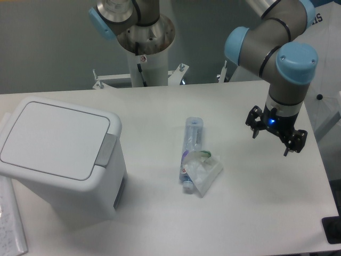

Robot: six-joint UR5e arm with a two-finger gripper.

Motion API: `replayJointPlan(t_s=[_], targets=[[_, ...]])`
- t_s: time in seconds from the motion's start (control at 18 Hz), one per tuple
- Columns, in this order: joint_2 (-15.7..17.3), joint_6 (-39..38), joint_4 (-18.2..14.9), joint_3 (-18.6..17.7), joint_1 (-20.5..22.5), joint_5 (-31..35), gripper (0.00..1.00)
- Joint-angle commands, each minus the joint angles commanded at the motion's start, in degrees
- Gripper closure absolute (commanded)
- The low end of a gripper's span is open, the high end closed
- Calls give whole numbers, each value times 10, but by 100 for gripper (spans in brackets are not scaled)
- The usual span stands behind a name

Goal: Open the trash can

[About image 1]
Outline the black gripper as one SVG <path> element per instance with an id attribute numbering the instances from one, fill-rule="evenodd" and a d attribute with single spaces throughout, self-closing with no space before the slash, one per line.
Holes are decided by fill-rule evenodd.
<path id="1" fill-rule="evenodd" d="M 246 119 L 245 124 L 253 132 L 253 138 L 256 138 L 259 131 L 266 130 L 281 139 L 284 139 L 286 146 L 284 157 L 289 152 L 300 153 L 305 146 L 307 131 L 296 130 L 294 128 L 298 117 L 300 105 L 265 105 L 264 112 L 259 106 L 254 106 Z"/>

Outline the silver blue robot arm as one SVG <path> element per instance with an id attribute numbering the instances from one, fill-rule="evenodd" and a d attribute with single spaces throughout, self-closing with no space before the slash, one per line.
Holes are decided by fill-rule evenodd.
<path id="1" fill-rule="evenodd" d="M 286 146 L 285 153 L 300 153 L 307 131 L 294 128 L 318 65 L 316 50 L 295 39 L 313 23 L 311 1 L 248 1 L 262 22 L 255 29 L 238 27 L 228 36 L 225 56 L 269 83 L 263 109 L 254 106 L 246 125 L 257 137 L 266 130 Z"/>

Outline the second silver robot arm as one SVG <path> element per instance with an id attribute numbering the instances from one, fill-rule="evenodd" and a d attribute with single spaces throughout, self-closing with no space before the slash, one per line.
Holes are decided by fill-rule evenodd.
<path id="1" fill-rule="evenodd" d="M 106 40 L 132 26 L 149 27 L 160 17 L 159 1 L 97 1 L 88 16 L 97 32 Z"/>

